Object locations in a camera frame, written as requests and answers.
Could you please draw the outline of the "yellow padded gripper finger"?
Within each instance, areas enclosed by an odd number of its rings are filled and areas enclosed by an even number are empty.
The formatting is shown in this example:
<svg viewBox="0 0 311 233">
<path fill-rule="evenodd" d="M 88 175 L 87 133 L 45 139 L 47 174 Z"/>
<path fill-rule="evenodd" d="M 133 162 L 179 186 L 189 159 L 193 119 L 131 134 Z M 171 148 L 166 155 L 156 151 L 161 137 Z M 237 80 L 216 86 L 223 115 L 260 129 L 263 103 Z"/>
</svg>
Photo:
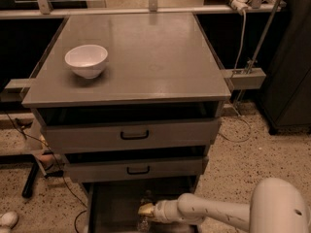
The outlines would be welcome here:
<svg viewBox="0 0 311 233">
<path fill-rule="evenodd" d="M 140 216 L 153 216 L 155 205 L 153 203 L 144 204 L 139 207 L 138 214 Z"/>
</svg>

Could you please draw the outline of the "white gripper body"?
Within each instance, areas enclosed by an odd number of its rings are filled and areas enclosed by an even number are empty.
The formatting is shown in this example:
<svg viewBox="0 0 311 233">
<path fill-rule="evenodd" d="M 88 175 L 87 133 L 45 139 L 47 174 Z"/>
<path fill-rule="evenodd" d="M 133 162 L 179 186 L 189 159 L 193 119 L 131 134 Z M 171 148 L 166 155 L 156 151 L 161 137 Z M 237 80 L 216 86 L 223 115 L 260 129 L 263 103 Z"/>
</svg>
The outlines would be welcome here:
<svg viewBox="0 0 311 233">
<path fill-rule="evenodd" d="M 161 200 L 155 204 L 154 221 L 172 223 L 179 220 L 178 202 L 176 200 Z"/>
</svg>

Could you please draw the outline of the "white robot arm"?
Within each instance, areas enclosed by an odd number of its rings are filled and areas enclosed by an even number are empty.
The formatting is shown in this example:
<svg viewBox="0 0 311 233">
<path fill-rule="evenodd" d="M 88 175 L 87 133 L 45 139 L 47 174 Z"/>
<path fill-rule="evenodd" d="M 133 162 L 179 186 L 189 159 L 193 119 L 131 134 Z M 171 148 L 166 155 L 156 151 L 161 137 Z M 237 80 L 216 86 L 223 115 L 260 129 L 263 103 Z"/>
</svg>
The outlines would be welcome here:
<svg viewBox="0 0 311 233">
<path fill-rule="evenodd" d="M 311 211 L 301 193 L 278 178 L 262 180 L 248 204 L 227 203 L 184 193 L 176 200 L 142 205 L 138 214 L 160 223 L 198 225 L 209 217 L 247 233 L 310 233 Z"/>
</svg>

